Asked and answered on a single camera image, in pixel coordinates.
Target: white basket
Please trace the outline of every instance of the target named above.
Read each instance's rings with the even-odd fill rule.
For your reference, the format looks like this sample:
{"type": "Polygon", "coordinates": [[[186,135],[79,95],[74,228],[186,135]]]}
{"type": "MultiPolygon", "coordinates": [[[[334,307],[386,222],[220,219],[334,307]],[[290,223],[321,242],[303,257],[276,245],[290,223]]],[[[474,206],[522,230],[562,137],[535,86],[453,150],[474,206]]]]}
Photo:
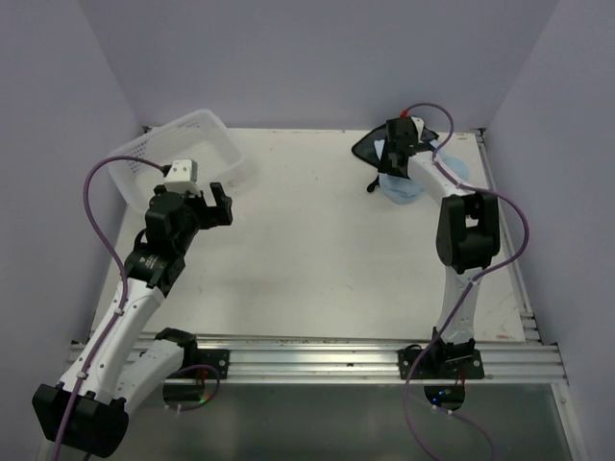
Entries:
{"type": "MultiPolygon", "coordinates": [[[[233,185],[244,159],[224,123],[204,109],[138,137],[111,152],[113,156],[146,158],[160,165],[190,158],[198,164],[197,185],[202,190],[209,189],[210,182],[233,185]]],[[[160,171],[136,161],[115,161],[109,171],[128,205],[145,213],[154,187],[161,183],[160,171]]]]}

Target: tabletop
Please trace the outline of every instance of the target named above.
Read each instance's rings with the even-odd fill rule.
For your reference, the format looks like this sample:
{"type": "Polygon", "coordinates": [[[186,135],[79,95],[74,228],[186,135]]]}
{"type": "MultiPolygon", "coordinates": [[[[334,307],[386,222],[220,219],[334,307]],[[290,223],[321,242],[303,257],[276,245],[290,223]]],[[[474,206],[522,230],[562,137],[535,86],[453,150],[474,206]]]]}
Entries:
{"type": "MultiPolygon", "coordinates": [[[[366,132],[231,133],[251,171],[228,190],[234,222],[197,234],[184,272],[144,331],[431,338],[444,292],[438,204],[426,194],[403,206],[378,189],[368,194],[376,170],[350,151],[366,132]]],[[[487,186],[473,134],[456,133],[445,151],[467,164],[472,184],[487,186]]],[[[116,244],[122,258],[143,227],[143,217],[127,209],[116,244]]],[[[118,281],[111,266],[95,325],[118,281]]],[[[524,341],[517,299],[506,268],[487,276],[476,339],[524,341]]]]}

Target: wall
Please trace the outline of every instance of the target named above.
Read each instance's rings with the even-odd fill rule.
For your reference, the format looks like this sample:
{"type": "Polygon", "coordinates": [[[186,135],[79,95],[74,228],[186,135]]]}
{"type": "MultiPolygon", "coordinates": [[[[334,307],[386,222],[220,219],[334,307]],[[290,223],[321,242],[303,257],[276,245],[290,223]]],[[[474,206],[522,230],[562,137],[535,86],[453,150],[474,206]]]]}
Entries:
{"type": "MultiPolygon", "coordinates": [[[[26,460],[42,437],[32,395],[60,377],[109,264],[83,212],[83,180],[138,126],[72,0],[2,2],[0,61],[0,458],[26,460]]],[[[124,205],[100,176],[94,213],[114,235],[124,205]]]]}
{"type": "Polygon", "coordinates": [[[419,100],[484,127],[557,3],[80,1],[140,120],[277,128],[372,128],[419,100]]]}
{"type": "Polygon", "coordinates": [[[592,459],[615,452],[614,42],[615,3],[562,0],[487,130],[496,182],[529,215],[529,296],[592,459]]]}

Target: wire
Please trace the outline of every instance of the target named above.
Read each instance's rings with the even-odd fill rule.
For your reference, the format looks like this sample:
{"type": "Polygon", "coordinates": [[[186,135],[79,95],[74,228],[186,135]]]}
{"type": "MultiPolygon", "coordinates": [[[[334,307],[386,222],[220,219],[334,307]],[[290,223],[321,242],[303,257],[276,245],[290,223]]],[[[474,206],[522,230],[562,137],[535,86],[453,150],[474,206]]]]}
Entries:
{"type": "Polygon", "coordinates": [[[198,365],[190,365],[189,367],[182,368],[179,372],[174,373],[173,375],[174,376],[181,375],[183,373],[191,372],[194,370],[206,370],[208,372],[212,372],[215,375],[215,388],[213,389],[213,392],[211,393],[208,399],[201,399],[198,403],[194,405],[189,405],[189,406],[177,405],[175,407],[169,405],[169,408],[173,408],[174,410],[180,413],[184,413],[185,411],[198,410],[199,408],[202,408],[203,406],[208,404],[210,401],[212,401],[213,398],[218,394],[218,390],[220,389],[220,372],[218,372],[215,368],[211,367],[210,365],[206,365],[204,363],[201,363],[198,365]]]}
{"type": "MultiPolygon", "coordinates": [[[[438,152],[440,152],[442,150],[442,148],[453,137],[453,133],[455,132],[455,122],[453,121],[453,117],[451,116],[451,114],[446,109],[444,109],[442,106],[440,106],[438,104],[434,104],[434,103],[418,103],[418,104],[414,104],[414,105],[412,105],[412,106],[410,106],[410,107],[408,107],[406,109],[406,114],[408,114],[411,110],[413,110],[415,108],[420,108],[420,107],[430,107],[430,108],[438,109],[442,113],[444,113],[446,115],[446,117],[449,119],[449,132],[448,132],[446,138],[444,139],[444,141],[442,142],[442,144],[437,144],[436,143],[437,145],[436,145],[436,147],[435,147],[435,149],[433,151],[433,154],[431,156],[433,164],[438,169],[438,171],[440,173],[442,173],[442,175],[444,175],[444,177],[447,180],[449,180],[450,182],[452,182],[453,184],[455,184],[456,186],[458,186],[461,189],[469,190],[469,191],[473,191],[473,192],[481,192],[481,193],[484,193],[484,194],[494,195],[495,197],[499,198],[500,200],[502,200],[502,201],[506,202],[507,204],[509,204],[510,206],[512,206],[512,208],[515,210],[515,212],[517,213],[517,215],[521,219],[521,222],[523,224],[523,230],[524,230],[523,241],[521,243],[521,246],[519,247],[519,250],[517,250],[517,252],[514,255],[512,255],[508,259],[500,262],[499,264],[496,264],[496,265],[494,265],[492,267],[488,267],[487,269],[484,269],[483,271],[479,272],[478,274],[476,274],[475,276],[473,276],[471,278],[470,282],[466,285],[465,289],[461,293],[461,296],[457,300],[457,302],[455,304],[455,307],[451,311],[451,314],[447,317],[446,321],[442,325],[442,329],[440,329],[439,331],[437,331],[435,333],[433,338],[431,338],[431,341],[419,353],[419,355],[416,357],[416,359],[412,363],[412,366],[410,367],[410,370],[409,370],[409,372],[407,374],[406,383],[404,385],[404,417],[406,418],[406,424],[407,424],[408,428],[410,429],[410,432],[414,436],[414,439],[416,440],[416,442],[421,447],[421,449],[423,449],[423,451],[426,454],[428,454],[432,459],[439,460],[440,458],[437,456],[437,454],[434,451],[432,451],[430,449],[430,447],[428,447],[428,445],[425,443],[425,441],[421,438],[421,436],[419,435],[419,433],[416,430],[416,425],[415,425],[414,421],[412,421],[412,419],[410,418],[409,402],[408,402],[410,380],[412,379],[412,376],[414,375],[414,372],[416,371],[416,368],[418,367],[418,364],[420,363],[420,361],[423,359],[423,357],[425,357],[425,355],[429,352],[429,350],[438,342],[438,340],[442,336],[442,333],[447,328],[447,326],[451,323],[451,321],[453,320],[455,314],[459,311],[459,309],[463,305],[463,302],[467,298],[468,294],[470,293],[470,291],[472,290],[474,285],[477,284],[477,282],[480,279],[482,279],[484,276],[486,276],[487,274],[491,274],[492,272],[497,271],[498,269],[501,269],[501,268],[507,266],[508,264],[511,264],[512,262],[516,261],[519,258],[519,256],[521,256],[523,254],[523,252],[528,247],[528,243],[529,243],[529,223],[528,223],[528,218],[524,214],[523,210],[521,210],[512,200],[507,198],[505,195],[503,195],[503,194],[501,194],[499,192],[496,192],[494,190],[484,189],[484,188],[480,188],[480,187],[474,187],[472,185],[468,185],[468,184],[465,184],[463,182],[460,182],[453,175],[451,175],[447,171],[446,168],[444,168],[440,164],[440,162],[437,159],[437,154],[438,154],[438,152]]],[[[478,423],[475,423],[474,421],[470,420],[466,416],[456,415],[456,417],[461,419],[465,423],[467,423],[469,425],[472,425],[480,433],[482,433],[482,435],[487,440],[487,442],[489,443],[489,446],[491,448],[491,459],[492,460],[498,459],[498,453],[497,453],[496,446],[495,446],[493,440],[491,439],[491,437],[489,436],[489,434],[487,433],[487,431],[481,425],[479,425],[478,423]]]]}
{"type": "MultiPolygon", "coordinates": [[[[113,258],[113,260],[115,261],[115,264],[117,264],[117,267],[119,268],[120,277],[122,279],[122,299],[119,302],[119,309],[123,310],[124,304],[126,303],[127,297],[128,297],[128,277],[126,275],[126,269],[124,268],[124,264],[122,263],[122,260],[120,259],[119,255],[115,251],[115,248],[113,247],[109,239],[105,236],[103,231],[100,229],[100,226],[98,226],[98,223],[94,219],[91,206],[89,204],[89,185],[92,182],[92,178],[94,177],[94,174],[106,164],[111,163],[112,161],[119,161],[119,160],[137,161],[139,163],[144,163],[146,165],[157,168],[161,171],[162,171],[162,167],[154,163],[153,161],[149,161],[144,158],[136,158],[136,157],[128,157],[128,156],[109,157],[109,158],[105,158],[104,160],[101,160],[98,163],[96,163],[92,167],[92,169],[89,170],[89,173],[87,173],[86,181],[84,182],[83,199],[84,199],[84,208],[86,209],[87,220],[92,225],[94,232],[96,232],[96,235],[98,235],[98,238],[101,240],[101,242],[103,242],[103,245],[105,245],[105,248],[111,254],[111,257],[113,258]]],[[[113,316],[111,317],[111,319],[109,320],[105,328],[103,329],[103,332],[100,334],[100,336],[98,337],[98,339],[92,346],[92,349],[89,351],[89,354],[87,355],[86,360],[84,360],[84,365],[81,368],[81,371],[83,373],[87,373],[87,370],[89,369],[89,366],[94,360],[96,353],[98,352],[101,345],[105,341],[105,338],[107,338],[107,336],[109,335],[109,332],[111,331],[111,329],[113,328],[113,326],[115,325],[115,322],[117,322],[117,319],[119,317],[120,317],[120,314],[118,313],[113,314],[113,316]]],[[[56,435],[56,444],[54,445],[54,451],[52,455],[53,461],[58,461],[60,459],[60,450],[62,449],[62,439],[64,438],[64,433],[66,432],[66,427],[68,426],[68,420],[70,419],[70,415],[72,413],[73,407],[75,406],[75,401],[77,400],[77,396],[79,396],[79,391],[81,390],[81,386],[83,385],[83,383],[84,383],[84,379],[81,377],[78,377],[77,381],[75,382],[75,386],[73,387],[73,391],[70,394],[70,397],[68,399],[68,403],[66,404],[66,408],[64,409],[64,414],[61,417],[60,427],[58,428],[58,433],[56,435]]]]}

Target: light blue object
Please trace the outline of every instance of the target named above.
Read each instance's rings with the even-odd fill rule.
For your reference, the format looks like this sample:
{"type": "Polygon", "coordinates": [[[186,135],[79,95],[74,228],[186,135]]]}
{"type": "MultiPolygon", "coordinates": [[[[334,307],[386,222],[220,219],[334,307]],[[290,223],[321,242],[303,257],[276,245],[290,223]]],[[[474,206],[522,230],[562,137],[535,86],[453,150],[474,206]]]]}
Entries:
{"type": "MultiPolygon", "coordinates": [[[[431,145],[437,147],[438,143],[437,141],[432,141],[431,145]]],[[[384,141],[374,141],[374,147],[376,148],[378,158],[380,158],[382,156],[382,149],[384,148],[384,141]]],[[[451,168],[451,170],[462,180],[468,181],[470,173],[468,167],[462,160],[457,157],[448,156],[443,151],[439,151],[438,155],[442,163],[451,168]]],[[[414,202],[421,192],[423,192],[423,187],[414,180],[389,176],[384,173],[379,173],[378,178],[382,193],[398,205],[414,202]]]]}

